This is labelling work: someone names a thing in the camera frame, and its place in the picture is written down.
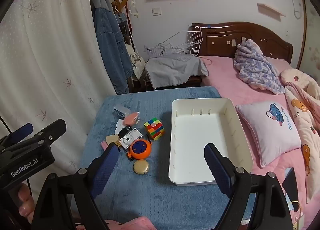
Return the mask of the pink sleeve forearm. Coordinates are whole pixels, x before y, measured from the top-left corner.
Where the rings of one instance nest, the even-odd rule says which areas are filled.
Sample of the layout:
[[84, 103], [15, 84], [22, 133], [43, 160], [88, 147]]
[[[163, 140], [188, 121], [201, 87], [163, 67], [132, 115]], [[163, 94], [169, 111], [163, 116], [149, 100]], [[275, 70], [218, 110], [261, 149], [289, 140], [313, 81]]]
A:
[[113, 230], [156, 230], [156, 227], [145, 216], [135, 218], [126, 223], [119, 223], [114, 220], [105, 220], [105, 222], [108, 228]]

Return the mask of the person's left hand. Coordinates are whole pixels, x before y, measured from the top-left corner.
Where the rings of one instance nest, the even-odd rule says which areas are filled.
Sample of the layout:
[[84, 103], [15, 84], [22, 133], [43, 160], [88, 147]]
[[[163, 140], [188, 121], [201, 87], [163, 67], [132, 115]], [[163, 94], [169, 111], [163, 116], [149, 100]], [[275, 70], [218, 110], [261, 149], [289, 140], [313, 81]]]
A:
[[33, 200], [33, 197], [31, 196], [31, 192], [28, 186], [24, 183], [21, 184], [18, 192], [18, 197], [22, 202], [18, 210], [20, 215], [25, 217], [29, 221], [29, 223], [32, 223], [35, 210], [35, 202]]

